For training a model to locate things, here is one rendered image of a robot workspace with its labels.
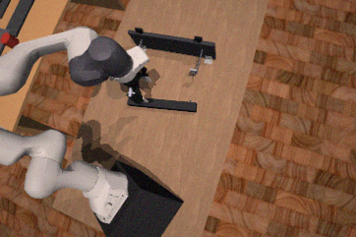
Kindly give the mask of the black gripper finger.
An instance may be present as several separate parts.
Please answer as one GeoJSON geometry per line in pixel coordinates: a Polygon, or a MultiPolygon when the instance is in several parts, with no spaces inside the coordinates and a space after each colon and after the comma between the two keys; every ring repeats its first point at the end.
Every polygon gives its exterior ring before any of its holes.
{"type": "Polygon", "coordinates": [[[148,69],[146,67],[143,67],[140,71],[142,71],[142,73],[144,74],[141,74],[141,78],[145,81],[145,82],[151,82],[151,79],[148,77],[148,74],[146,73],[148,69]]]}
{"type": "Polygon", "coordinates": [[[129,96],[135,103],[142,104],[142,102],[148,102],[141,94],[139,82],[136,83],[136,88],[129,89],[127,96],[129,96]]]}

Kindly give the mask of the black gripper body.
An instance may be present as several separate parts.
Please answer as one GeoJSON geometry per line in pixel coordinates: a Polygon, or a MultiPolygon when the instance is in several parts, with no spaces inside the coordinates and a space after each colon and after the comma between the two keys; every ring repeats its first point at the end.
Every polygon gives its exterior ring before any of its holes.
{"type": "Polygon", "coordinates": [[[130,88],[134,89],[137,87],[136,83],[140,80],[140,78],[141,78],[141,72],[139,71],[134,79],[132,79],[130,82],[123,84],[123,85],[127,86],[128,89],[130,89],[130,88]]]}

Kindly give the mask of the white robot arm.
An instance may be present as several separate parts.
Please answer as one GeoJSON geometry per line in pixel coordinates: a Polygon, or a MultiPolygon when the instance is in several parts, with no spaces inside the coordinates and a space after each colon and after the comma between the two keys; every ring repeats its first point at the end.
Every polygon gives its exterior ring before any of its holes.
{"type": "MultiPolygon", "coordinates": [[[[19,43],[1,55],[0,96],[18,92],[39,57],[63,50],[68,52],[71,80],[83,87],[98,86],[109,77],[126,84],[149,62],[140,46],[125,51],[114,39],[77,27],[19,43]]],[[[126,175],[82,160],[63,169],[66,150],[67,137],[58,130],[22,136],[0,128],[0,164],[31,156],[24,186],[31,197],[43,199],[63,188],[83,191],[99,220],[109,224],[128,197],[126,175]]]]}

